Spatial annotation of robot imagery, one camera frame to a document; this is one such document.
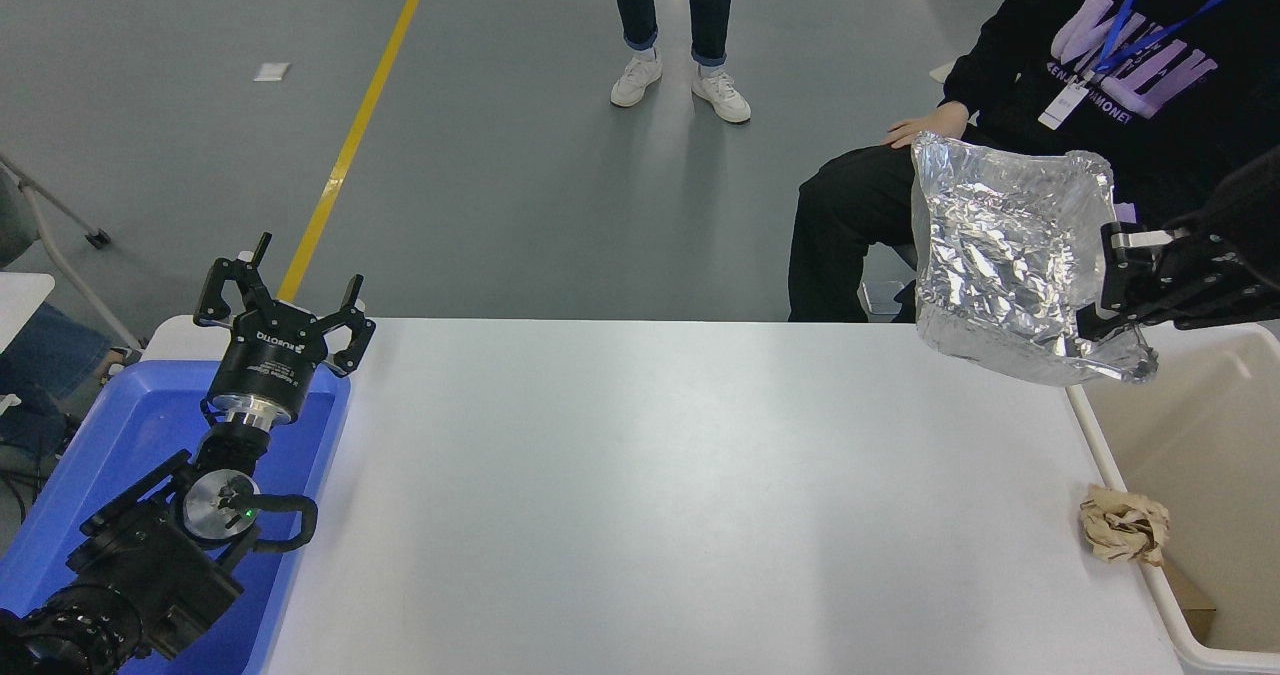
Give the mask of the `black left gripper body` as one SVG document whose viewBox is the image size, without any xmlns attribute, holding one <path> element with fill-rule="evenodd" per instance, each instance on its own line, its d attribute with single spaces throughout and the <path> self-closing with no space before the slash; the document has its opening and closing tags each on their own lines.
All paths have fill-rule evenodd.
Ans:
<svg viewBox="0 0 1280 675">
<path fill-rule="evenodd" d="M 207 418 L 294 423 L 328 356 L 325 337 L 321 319 L 303 309 L 275 301 L 247 306 L 230 324 L 230 343 L 207 391 Z"/>
</svg>

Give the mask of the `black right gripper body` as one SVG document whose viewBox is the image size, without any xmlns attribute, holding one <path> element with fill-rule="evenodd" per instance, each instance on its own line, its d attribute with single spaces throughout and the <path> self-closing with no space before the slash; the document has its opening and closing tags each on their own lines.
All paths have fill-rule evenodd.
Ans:
<svg viewBox="0 0 1280 675">
<path fill-rule="evenodd" d="M 1196 214 L 1196 232 L 1217 236 L 1245 256 L 1279 248 L 1279 147 L 1224 178 Z"/>
</svg>

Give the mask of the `person's right hand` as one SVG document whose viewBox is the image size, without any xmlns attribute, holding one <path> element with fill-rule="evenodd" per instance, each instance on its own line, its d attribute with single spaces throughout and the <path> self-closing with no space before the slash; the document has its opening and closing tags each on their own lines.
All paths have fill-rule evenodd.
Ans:
<svg viewBox="0 0 1280 675">
<path fill-rule="evenodd" d="M 904 149 L 925 132 L 951 140 L 960 140 L 968 128 L 970 117 L 970 110 L 965 104 L 947 101 L 923 117 L 914 117 L 893 123 L 887 128 L 881 143 L 891 149 Z"/>
</svg>

